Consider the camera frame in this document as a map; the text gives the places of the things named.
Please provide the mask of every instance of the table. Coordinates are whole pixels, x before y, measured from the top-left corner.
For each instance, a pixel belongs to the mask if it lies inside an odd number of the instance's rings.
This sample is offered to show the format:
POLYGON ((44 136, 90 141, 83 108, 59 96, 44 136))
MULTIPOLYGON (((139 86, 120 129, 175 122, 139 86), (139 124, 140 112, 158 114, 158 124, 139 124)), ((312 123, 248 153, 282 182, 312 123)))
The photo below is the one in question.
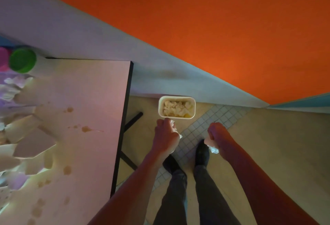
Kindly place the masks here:
POLYGON ((0 215, 2 225, 87 224, 116 188, 133 63, 49 62, 53 71, 36 78, 18 102, 37 105, 35 114, 56 137, 54 166, 13 193, 0 215), (45 204, 36 217, 40 199, 45 204))

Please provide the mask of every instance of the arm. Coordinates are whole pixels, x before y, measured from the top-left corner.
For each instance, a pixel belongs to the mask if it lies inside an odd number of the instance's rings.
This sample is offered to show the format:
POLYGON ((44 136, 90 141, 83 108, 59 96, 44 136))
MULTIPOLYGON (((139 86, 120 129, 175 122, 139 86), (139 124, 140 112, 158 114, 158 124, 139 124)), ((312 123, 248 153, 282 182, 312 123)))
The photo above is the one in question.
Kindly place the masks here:
POLYGON ((258 224, 318 224, 267 176, 225 127, 212 123, 208 133, 233 167, 258 224))
POLYGON ((89 225, 143 224, 158 169, 179 143, 170 119, 157 120, 151 151, 89 225))

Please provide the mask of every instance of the orange wall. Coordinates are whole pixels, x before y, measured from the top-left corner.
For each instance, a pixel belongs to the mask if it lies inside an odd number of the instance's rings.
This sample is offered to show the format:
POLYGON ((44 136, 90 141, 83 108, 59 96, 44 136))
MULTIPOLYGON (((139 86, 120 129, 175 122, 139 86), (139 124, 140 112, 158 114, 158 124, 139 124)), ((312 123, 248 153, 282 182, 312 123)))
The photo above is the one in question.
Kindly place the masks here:
POLYGON ((62 1, 270 104, 330 92, 330 0, 62 1))

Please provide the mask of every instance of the person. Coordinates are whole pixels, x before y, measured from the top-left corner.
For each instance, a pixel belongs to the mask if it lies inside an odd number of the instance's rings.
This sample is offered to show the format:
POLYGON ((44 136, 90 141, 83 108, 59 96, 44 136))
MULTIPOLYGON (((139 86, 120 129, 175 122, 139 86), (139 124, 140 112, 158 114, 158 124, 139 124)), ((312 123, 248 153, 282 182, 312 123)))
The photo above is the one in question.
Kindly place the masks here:
MULTIPOLYGON (((220 147, 220 155, 233 167, 258 225, 318 224, 263 172, 222 124, 212 123, 208 133, 220 147)), ((90 224, 143 224, 162 164, 172 178, 153 224, 187 224, 187 176, 170 155, 178 143, 179 135, 172 132, 170 119, 157 120, 151 151, 90 224)), ((207 172, 209 157, 208 147, 201 141, 194 167, 200 224, 240 224, 207 172)))

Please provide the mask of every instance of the shoe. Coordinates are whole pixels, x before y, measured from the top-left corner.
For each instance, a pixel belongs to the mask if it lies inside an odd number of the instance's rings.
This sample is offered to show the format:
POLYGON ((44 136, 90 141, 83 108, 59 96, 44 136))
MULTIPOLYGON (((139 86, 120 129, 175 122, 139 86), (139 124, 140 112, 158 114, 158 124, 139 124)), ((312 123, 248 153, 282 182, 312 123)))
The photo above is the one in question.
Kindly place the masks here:
POLYGON ((206 167, 209 159, 210 159, 210 151, 208 150, 208 146, 204 144, 204 139, 203 139, 199 142, 196 148, 195 166, 203 165, 206 167))
POLYGON ((174 157, 172 155, 169 155, 165 161, 163 162, 163 167, 168 171, 168 173, 170 173, 171 175, 173 175, 173 173, 176 170, 181 170, 183 173, 184 171, 180 168, 178 162, 174 159, 174 157))

